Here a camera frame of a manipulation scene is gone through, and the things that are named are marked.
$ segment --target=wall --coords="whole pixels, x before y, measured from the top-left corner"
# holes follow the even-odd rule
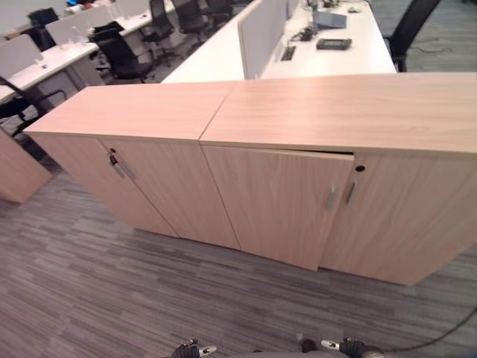
[[[66,0],[0,0],[0,34],[9,34],[29,24],[28,13],[52,7],[59,16],[66,8]]]

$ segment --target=desk partition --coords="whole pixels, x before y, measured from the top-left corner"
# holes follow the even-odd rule
[[[76,43],[78,33],[73,30],[73,27],[77,28],[81,36],[87,37],[90,28],[106,25],[112,20],[111,16],[108,6],[93,7],[47,24],[46,29],[57,45],[64,45],[70,41]]]
[[[0,44],[0,59],[0,75],[10,78],[43,59],[43,55],[31,37],[24,34]]]
[[[238,23],[245,79],[260,78],[298,0],[255,0]]]
[[[124,17],[131,17],[144,13],[149,9],[148,0],[116,0],[116,6],[119,7]]]

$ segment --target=door handle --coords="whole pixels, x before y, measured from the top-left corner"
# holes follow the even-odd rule
[[[353,202],[353,198],[355,197],[355,190],[356,190],[356,182],[353,181],[353,185],[351,186],[350,192],[348,193],[348,197],[346,199],[346,205],[350,206]]]
[[[325,209],[330,210],[333,206],[333,201],[335,200],[335,187],[332,186],[328,191],[328,198],[326,199]]]
[[[119,168],[118,160],[112,154],[110,154],[110,165],[111,168],[113,168],[113,170],[116,172],[116,174],[121,177],[121,179],[125,178],[124,173],[122,172],[121,168]]]
[[[113,154],[111,155],[113,155],[115,159],[118,161],[119,166],[121,166],[122,170],[124,170],[124,173],[126,173],[126,175],[129,178],[133,180],[136,179],[136,175],[130,169],[130,167],[126,164],[126,161],[119,155],[119,153],[114,148],[110,148],[110,152],[114,154],[114,155]]]

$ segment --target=floor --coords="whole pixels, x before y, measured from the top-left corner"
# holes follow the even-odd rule
[[[407,3],[374,0],[381,29]],[[476,70],[476,14],[471,1],[443,0],[418,41],[452,52],[413,51],[409,69]],[[437,35],[432,22],[447,29]],[[154,81],[169,69],[157,71]],[[0,201],[0,358],[160,358],[190,338],[219,346],[221,358],[296,351],[298,333],[407,347],[477,304],[477,246],[413,287],[310,272],[134,230],[50,159],[42,163],[54,173],[47,185],[23,205]],[[442,342],[394,357],[476,357],[476,342],[474,316]]]

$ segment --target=white desk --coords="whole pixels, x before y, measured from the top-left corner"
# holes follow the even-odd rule
[[[348,13],[351,6],[360,13]],[[262,78],[315,77],[327,75],[357,75],[371,73],[395,73],[396,69],[382,39],[370,6],[365,1],[353,4],[342,3],[332,9],[333,13],[347,15],[347,27],[323,30],[310,42],[290,42],[295,45],[290,61],[280,61],[282,51],[276,48]],[[287,22],[284,34],[277,47],[286,46],[287,41],[301,29],[312,23],[312,12],[299,6]],[[317,50],[320,38],[352,39],[346,51]]]
[[[348,13],[355,6],[361,13]],[[352,38],[353,46],[347,51],[317,51],[317,39],[309,43],[292,43],[297,46],[294,58],[289,62],[275,63],[274,54],[265,68],[262,78],[314,77],[366,73],[395,73],[391,56],[386,49],[374,15],[364,1],[344,4],[333,12],[348,15],[347,28],[326,30],[320,37]],[[175,69],[163,83],[212,82],[244,80],[237,23],[247,11],[243,10],[214,34],[191,57]],[[312,14],[298,5],[287,21],[280,42],[289,39],[308,25]],[[276,53],[281,56],[278,47]]]
[[[240,15],[235,16],[210,37],[162,83],[243,80],[244,70],[237,28]]]
[[[121,35],[126,37],[149,24],[151,13],[147,11],[128,19],[120,17],[116,21],[124,28]],[[87,57],[96,50],[98,50],[98,47],[94,43],[87,43],[86,45],[71,43],[61,47],[55,46],[42,52],[43,59],[38,64],[35,63],[17,72],[8,80],[18,88],[27,90],[58,72],[66,71],[78,89],[89,85],[104,84]],[[15,92],[10,88],[0,86],[0,103],[8,101],[14,96]]]

